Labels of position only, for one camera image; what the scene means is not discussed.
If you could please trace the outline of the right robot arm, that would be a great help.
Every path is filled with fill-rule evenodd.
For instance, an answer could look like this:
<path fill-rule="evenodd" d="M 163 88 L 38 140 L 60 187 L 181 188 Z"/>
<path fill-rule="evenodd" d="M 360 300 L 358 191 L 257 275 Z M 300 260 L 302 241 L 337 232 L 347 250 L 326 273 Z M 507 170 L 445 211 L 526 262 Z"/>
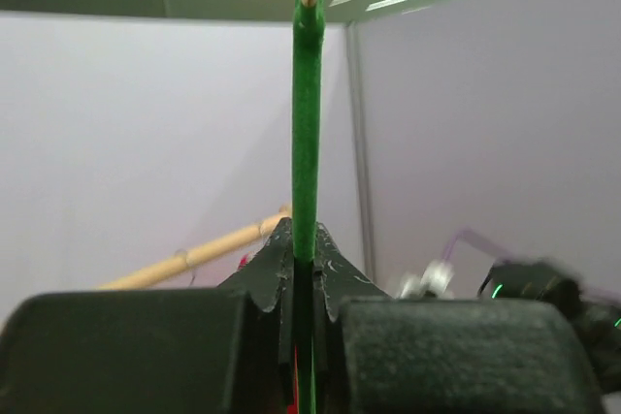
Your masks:
<path fill-rule="evenodd" d="M 495 263 L 477 291 L 480 299 L 520 299 L 554 306 L 581 341 L 601 390 L 620 392 L 620 302 L 585 292 L 577 276 L 546 258 Z"/>

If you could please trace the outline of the dark green hanger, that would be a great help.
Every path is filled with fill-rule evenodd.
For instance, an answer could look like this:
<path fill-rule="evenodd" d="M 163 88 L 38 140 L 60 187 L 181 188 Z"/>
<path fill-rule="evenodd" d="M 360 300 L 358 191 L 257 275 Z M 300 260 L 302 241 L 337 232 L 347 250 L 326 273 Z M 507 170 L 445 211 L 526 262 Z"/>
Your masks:
<path fill-rule="evenodd" d="M 313 261 L 315 257 L 323 0 L 295 0 L 292 76 L 292 251 L 297 409 L 315 413 Z"/>

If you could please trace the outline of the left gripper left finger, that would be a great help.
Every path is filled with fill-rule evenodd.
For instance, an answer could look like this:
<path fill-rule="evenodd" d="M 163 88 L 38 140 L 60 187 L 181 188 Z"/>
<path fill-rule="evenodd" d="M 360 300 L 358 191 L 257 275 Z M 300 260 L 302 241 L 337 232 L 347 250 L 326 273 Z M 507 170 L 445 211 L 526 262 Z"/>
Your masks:
<path fill-rule="evenodd" d="M 214 288 L 43 294 L 1 333 L 5 413 L 283 413 L 291 222 Z"/>

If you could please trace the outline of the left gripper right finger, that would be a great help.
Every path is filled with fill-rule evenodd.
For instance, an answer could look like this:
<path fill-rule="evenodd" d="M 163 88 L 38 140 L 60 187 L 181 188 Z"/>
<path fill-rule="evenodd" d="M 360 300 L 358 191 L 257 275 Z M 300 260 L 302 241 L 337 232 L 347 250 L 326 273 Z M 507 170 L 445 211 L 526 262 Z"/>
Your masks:
<path fill-rule="evenodd" d="M 321 413 L 602 413 L 570 323 L 547 303 L 394 300 L 316 237 Z"/>

